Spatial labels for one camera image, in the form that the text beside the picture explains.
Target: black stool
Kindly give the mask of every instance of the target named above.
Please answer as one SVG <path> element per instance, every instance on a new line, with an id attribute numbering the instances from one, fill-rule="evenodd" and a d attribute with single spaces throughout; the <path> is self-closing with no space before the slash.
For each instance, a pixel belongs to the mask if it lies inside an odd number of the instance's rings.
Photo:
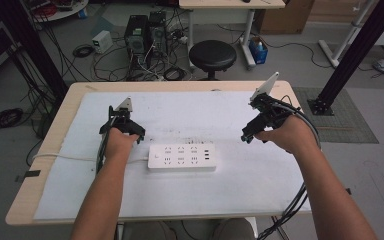
<path id="1" fill-rule="evenodd" d="M 217 80 L 216 71 L 226 71 L 236 61 L 236 51 L 229 44 L 216 40 L 207 40 L 195 44 L 189 51 L 189 59 L 197 68 L 208 72 L 208 78 Z"/>

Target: hand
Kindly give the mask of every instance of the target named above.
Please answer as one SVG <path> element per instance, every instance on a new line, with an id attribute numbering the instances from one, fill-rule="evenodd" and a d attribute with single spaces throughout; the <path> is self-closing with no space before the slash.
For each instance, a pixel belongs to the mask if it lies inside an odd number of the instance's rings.
<path id="1" fill-rule="evenodd" d="M 261 131 L 254 137 L 262 141 L 272 141 L 294 155 L 304 149 L 318 148 L 311 129 L 303 120 L 294 115 L 289 116 L 280 128 Z"/>
<path id="2" fill-rule="evenodd" d="M 139 138 L 139 135 L 125 135 L 117 128 L 111 128 L 109 131 L 108 143 L 105 149 L 106 159 L 119 157 L 126 151 L 130 153 L 133 143 Z"/>

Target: desktop computer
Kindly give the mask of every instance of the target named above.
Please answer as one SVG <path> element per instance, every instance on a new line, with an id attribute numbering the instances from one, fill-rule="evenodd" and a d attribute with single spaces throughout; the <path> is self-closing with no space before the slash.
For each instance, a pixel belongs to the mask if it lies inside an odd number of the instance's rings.
<path id="1" fill-rule="evenodd" d="M 124 40 L 130 58 L 130 69 L 148 69 L 152 57 L 148 16 L 131 15 L 124 33 Z"/>
<path id="2" fill-rule="evenodd" d="M 154 45 L 153 54 L 155 57 L 167 56 L 167 32 L 166 32 L 166 12 L 150 12 L 149 29 L 151 40 Z"/>

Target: white power strip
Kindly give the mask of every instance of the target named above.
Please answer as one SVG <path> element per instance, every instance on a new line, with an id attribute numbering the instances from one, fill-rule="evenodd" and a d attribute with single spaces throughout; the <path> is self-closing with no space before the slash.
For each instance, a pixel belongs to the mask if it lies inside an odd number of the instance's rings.
<path id="1" fill-rule="evenodd" d="M 149 148 L 148 168 L 161 171 L 214 171 L 214 144 L 154 144 Z"/>

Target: forearm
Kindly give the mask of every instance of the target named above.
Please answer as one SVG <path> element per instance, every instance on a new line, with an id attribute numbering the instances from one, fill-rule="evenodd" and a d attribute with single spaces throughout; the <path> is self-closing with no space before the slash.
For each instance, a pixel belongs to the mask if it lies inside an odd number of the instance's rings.
<path id="1" fill-rule="evenodd" d="M 92 183 L 74 223 L 72 239 L 112 239 L 120 212 L 130 149 L 107 159 Z"/>
<path id="2" fill-rule="evenodd" d="M 295 154 L 307 187 L 319 239 L 376 239 L 323 153 L 309 148 Z"/>

